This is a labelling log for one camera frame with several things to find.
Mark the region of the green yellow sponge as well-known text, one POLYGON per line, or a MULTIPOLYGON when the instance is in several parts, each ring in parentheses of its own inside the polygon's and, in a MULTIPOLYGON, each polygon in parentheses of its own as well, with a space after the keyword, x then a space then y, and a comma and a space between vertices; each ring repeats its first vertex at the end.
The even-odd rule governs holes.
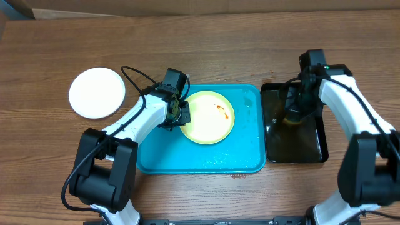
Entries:
POLYGON ((285 117, 282 121, 284 124, 287 124, 288 126, 297 126, 302 123, 301 119, 293 117, 289 114, 285 115, 285 117))

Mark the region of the yellow plate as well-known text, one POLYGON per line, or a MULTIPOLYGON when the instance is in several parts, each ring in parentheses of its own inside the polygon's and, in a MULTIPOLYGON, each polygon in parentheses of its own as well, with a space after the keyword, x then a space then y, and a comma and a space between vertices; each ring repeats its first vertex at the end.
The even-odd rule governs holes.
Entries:
POLYGON ((190 95, 191 121, 181 126, 183 134, 198 144, 216 144, 233 130, 235 112, 226 97, 214 91, 199 91, 190 95))

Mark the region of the white plate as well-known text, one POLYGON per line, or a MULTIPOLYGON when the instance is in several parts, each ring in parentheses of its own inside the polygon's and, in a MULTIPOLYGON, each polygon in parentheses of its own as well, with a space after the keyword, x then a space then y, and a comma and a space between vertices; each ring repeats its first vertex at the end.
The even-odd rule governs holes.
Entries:
POLYGON ((106 67, 82 72, 69 88, 69 103, 80 116, 101 119, 115 113, 124 101, 126 88, 121 76, 106 67))

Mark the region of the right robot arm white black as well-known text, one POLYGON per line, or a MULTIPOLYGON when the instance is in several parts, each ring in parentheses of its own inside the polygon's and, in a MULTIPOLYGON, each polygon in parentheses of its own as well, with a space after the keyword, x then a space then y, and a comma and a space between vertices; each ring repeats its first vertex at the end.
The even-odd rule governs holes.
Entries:
POLYGON ((399 200, 399 131, 368 103, 343 64, 304 66, 286 97, 285 120, 298 124, 325 104, 349 140, 338 190, 310 207, 304 224, 349 224, 399 200))

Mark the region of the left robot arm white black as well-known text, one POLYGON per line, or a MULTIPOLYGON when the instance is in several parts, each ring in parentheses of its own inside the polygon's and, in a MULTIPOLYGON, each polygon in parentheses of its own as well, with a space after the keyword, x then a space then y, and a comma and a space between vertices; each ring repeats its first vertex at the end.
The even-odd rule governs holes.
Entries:
POLYGON ((141 96, 119 121, 102 131, 87 129, 79 142, 74 169, 62 188, 98 213, 103 224, 139 224, 133 208, 138 147, 156 127, 172 129, 190 122, 189 104, 174 96, 141 96))

